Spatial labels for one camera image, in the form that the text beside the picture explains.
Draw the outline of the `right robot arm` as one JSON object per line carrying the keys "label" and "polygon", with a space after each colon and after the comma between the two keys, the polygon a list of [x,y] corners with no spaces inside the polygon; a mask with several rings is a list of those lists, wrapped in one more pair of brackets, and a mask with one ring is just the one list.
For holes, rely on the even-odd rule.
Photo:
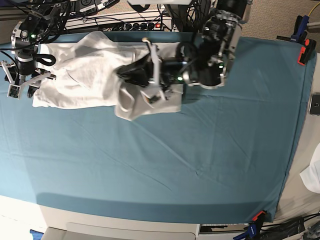
{"label": "right robot arm", "polygon": [[49,0],[36,0],[30,4],[31,10],[26,19],[18,22],[12,30],[11,48],[8,50],[14,57],[8,55],[7,50],[0,50],[11,60],[3,60],[1,67],[5,72],[4,80],[9,82],[7,96],[14,99],[20,99],[25,88],[28,88],[27,97],[32,98],[43,80],[56,79],[49,70],[38,67],[38,64],[51,67],[56,58],[51,54],[40,54],[38,50],[40,44],[49,40],[52,31],[64,27],[62,4]]}

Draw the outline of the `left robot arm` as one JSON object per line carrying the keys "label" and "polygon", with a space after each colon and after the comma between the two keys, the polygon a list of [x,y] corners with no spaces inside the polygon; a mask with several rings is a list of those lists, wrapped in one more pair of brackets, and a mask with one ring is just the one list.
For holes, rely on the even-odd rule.
{"label": "left robot arm", "polygon": [[158,46],[143,38],[149,53],[116,70],[124,82],[141,87],[147,103],[167,100],[174,85],[223,87],[235,60],[242,25],[250,16],[252,1],[219,0],[201,25],[202,42],[180,42],[175,56],[163,58]]}

